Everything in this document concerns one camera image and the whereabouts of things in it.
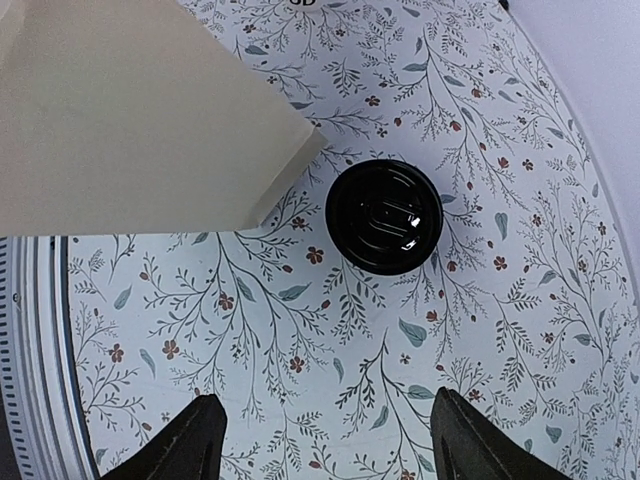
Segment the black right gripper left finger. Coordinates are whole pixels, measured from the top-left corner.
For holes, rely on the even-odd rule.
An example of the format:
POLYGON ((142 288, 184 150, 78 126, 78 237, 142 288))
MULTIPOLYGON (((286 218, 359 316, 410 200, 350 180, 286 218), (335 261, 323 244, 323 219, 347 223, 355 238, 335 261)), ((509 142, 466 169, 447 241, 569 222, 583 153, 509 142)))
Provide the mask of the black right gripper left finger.
POLYGON ((213 394, 194 398, 148 444, 105 479, 217 480, 226 412, 213 394))

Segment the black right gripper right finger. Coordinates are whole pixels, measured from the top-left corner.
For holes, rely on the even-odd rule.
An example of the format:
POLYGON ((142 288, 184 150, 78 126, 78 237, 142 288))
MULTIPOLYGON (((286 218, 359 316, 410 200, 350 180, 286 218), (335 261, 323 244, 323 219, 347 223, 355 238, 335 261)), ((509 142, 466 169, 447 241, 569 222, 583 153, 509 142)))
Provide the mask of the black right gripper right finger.
POLYGON ((439 479, 566 477, 518 446, 453 389, 438 389, 430 415, 430 428, 439 479))

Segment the cream paper bag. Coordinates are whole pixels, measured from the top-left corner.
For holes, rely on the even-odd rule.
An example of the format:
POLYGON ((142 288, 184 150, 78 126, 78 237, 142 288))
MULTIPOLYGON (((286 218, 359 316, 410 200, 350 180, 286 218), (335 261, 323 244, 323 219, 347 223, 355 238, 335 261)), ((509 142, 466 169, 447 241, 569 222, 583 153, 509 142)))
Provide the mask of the cream paper bag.
POLYGON ((260 225, 325 146, 174 1, 1 5, 1 231, 260 225))

